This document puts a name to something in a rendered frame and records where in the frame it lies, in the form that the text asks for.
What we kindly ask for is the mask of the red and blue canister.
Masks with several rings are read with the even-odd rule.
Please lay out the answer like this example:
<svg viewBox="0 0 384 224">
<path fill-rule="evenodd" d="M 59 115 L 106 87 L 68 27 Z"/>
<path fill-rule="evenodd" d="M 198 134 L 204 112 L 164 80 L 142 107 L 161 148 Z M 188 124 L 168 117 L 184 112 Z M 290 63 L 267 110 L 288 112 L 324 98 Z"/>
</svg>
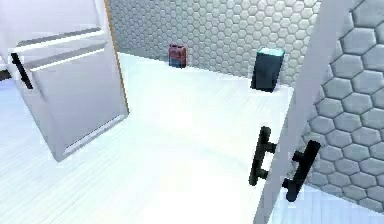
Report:
<svg viewBox="0 0 384 224">
<path fill-rule="evenodd" d="M 168 49 L 168 61 L 171 67 L 186 67 L 186 48 L 184 45 L 170 44 Z"/>
</svg>

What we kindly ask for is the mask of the dark bin with teal top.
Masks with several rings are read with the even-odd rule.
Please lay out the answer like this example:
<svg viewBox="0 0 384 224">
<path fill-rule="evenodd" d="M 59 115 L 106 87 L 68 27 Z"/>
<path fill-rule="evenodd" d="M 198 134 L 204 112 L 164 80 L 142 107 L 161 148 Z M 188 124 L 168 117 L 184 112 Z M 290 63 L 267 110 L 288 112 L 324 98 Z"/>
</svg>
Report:
<svg viewBox="0 0 384 224">
<path fill-rule="evenodd" d="M 281 48 L 261 48 L 255 59 L 250 87 L 273 92 L 279 77 L 285 51 Z"/>
</svg>

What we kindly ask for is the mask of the white edge-on room door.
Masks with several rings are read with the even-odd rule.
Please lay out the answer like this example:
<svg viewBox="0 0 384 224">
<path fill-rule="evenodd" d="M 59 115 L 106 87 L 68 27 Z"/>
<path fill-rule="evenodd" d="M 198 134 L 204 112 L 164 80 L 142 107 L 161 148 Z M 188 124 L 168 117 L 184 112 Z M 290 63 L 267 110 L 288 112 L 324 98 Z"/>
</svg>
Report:
<svg viewBox="0 0 384 224">
<path fill-rule="evenodd" d="M 321 0 L 303 64 L 277 141 L 253 224 L 268 224 L 282 183 L 336 47 L 345 16 L 354 0 Z"/>
</svg>

